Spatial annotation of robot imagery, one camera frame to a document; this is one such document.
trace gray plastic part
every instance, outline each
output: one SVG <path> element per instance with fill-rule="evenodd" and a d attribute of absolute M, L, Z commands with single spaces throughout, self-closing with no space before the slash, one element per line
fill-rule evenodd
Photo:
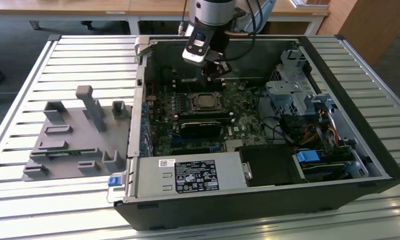
<path fill-rule="evenodd" d="M 126 105 L 124 101 L 112 102 L 113 119 L 125 119 L 129 117 Z"/>
<path fill-rule="evenodd" d="M 25 166 L 23 173 L 30 178 L 43 177 L 47 175 L 47 169 L 42 164 L 31 164 Z"/>
<path fill-rule="evenodd" d="M 101 170 L 101 168 L 100 168 L 100 166 L 98 166 L 98 164 L 96 163 L 94 160 L 78 161 L 77 169 L 84 174 L 97 173 Z"/>
<path fill-rule="evenodd" d="M 26 167 L 31 169 L 42 165 L 47 172 L 34 174 L 26 171 L 22 181 L 106 176 L 125 170 L 132 107 L 120 103 L 114 107 L 124 108 L 121 112 L 126 112 L 126 117 L 114 118 L 113 106 L 102 107 L 104 132 L 97 131 L 93 119 L 85 117 L 84 107 L 57 111 L 65 125 L 45 120 Z M 50 134 L 52 129 L 57 129 L 58 134 Z M 102 163 L 105 154 L 110 155 L 110 160 Z M 96 162 L 94 170 L 80 169 L 78 162 L 84 161 Z"/>
<path fill-rule="evenodd" d="M 125 159 L 121 158 L 117 150 L 113 152 L 113 158 L 109 157 L 108 152 L 101 156 L 101 163 L 105 165 L 110 172 L 116 172 L 125 165 Z"/>
<path fill-rule="evenodd" d="M 82 85 L 77 87 L 74 91 L 74 96 L 84 102 L 85 110 L 88 112 L 89 118 L 93 120 L 93 124 L 98 132 L 106 130 L 105 123 L 102 120 L 104 110 L 100 105 L 100 101 L 94 100 L 92 97 L 93 88 L 90 85 Z"/>
<path fill-rule="evenodd" d="M 42 112 L 52 124 L 65 124 L 61 113 L 66 112 L 66 108 L 61 101 L 47 101 Z"/>
<path fill-rule="evenodd" d="M 68 148 L 68 142 L 65 141 L 42 141 L 37 147 L 39 150 L 60 150 Z"/>
<path fill-rule="evenodd" d="M 69 134 L 72 132 L 73 132 L 73 128 L 68 124 L 47 126 L 45 128 L 45 130 L 43 130 L 43 133 L 46 135 L 52 135 L 52 134 Z"/>

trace motherboard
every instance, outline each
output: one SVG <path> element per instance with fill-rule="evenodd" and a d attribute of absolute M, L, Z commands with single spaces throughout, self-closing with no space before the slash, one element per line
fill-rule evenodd
<path fill-rule="evenodd" d="M 257 113 L 261 90 L 246 81 L 218 79 L 202 91 L 192 79 L 180 79 L 148 89 L 153 156 L 233 152 L 268 143 Z"/>

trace white table leg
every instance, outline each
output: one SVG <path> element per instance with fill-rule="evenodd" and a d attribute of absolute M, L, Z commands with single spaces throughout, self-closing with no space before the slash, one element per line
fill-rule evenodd
<path fill-rule="evenodd" d="M 33 30 L 38 30 L 39 29 L 38 21 L 29 21 L 29 24 L 30 24 Z"/>
<path fill-rule="evenodd" d="M 308 24 L 305 35 L 316 35 L 318 28 L 321 26 L 322 20 L 325 19 L 324 16 L 316 16 L 313 17 L 312 21 Z"/>
<path fill-rule="evenodd" d="M 130 28 L 130 35 L 140 35 L 140 17 L 126 16 L 128 27 Z"/>

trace aluminum table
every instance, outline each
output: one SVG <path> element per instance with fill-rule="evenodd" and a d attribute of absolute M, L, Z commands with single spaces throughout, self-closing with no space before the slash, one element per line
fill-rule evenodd
<path fill-rule="evenodd" d="M 134 39 L 61 36 L 46 42 L 0 126 L 0 239 L 400 239 L 400 185 L 332 211 L 138 232 L 106 201 L 106 176 L 19 181 L 47 100 L 81 107 L 76 88 L 92 85 L 102 106 L 114 100 L 132 104 Z M 398 98 L 344 40 L 309 40 L 400 164 Z M 122 192 L 110 195 L 117 199 Z"/>

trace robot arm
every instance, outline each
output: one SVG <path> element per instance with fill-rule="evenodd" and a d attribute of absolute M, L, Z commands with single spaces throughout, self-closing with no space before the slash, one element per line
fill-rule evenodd
<path fill-rule="evenodd" d="M 229 37 L 258 32 L 273 6 L 274 0 L 189 0 L 189 40 L 182 58 L 202 67 L 208 80 L 230 71 L 224 58 Z"/>

